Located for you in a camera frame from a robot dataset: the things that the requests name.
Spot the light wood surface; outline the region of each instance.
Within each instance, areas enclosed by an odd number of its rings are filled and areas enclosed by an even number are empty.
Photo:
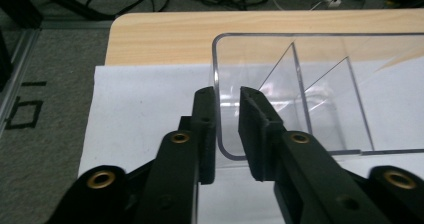
[[[424,10],[128,14],[112,25],[105,63],[211,63],[223,33],[424,33]]]

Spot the transparent plastic bin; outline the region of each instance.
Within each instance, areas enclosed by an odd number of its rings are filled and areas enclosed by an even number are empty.
[[[333,155],[424,151],[423,43],[416,34],[218,36],[219,150],[245,160],[237,130],[247,86],[265,94],[288,130],[313,134]]]

